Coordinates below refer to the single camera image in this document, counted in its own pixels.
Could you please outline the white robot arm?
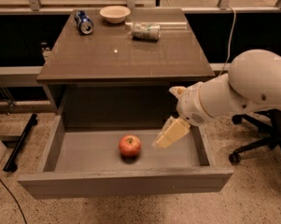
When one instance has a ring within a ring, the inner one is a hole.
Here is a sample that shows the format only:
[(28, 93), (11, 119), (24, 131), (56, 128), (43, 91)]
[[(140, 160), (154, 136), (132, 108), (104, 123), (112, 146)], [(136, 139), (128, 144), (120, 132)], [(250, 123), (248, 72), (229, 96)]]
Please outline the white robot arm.
[(281, 56), (263, 49), (245, 51), (233, 59), (226, 74), (188, 87), (169, 89), (177, 99), (178, 117), (169, 118), (153, 142), (167, 148), (193, 126), (222, 115), (281, 111)]

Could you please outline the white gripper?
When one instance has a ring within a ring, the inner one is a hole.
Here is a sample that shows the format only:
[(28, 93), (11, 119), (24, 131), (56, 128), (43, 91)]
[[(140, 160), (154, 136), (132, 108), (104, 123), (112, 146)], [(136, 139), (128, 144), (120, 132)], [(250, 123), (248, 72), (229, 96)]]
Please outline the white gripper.
[(176, 111), (180, 118), (170, 117), (165, 121), (152, 146), (155, 149), (168, 148), (190, 131), (191, 126), (200, 126), (210, 122), (209, 116), (200, 101), (199, 89), (203, 83), (198, 82), (189, 87), (174, 86), (169, 92), (177, 99)]

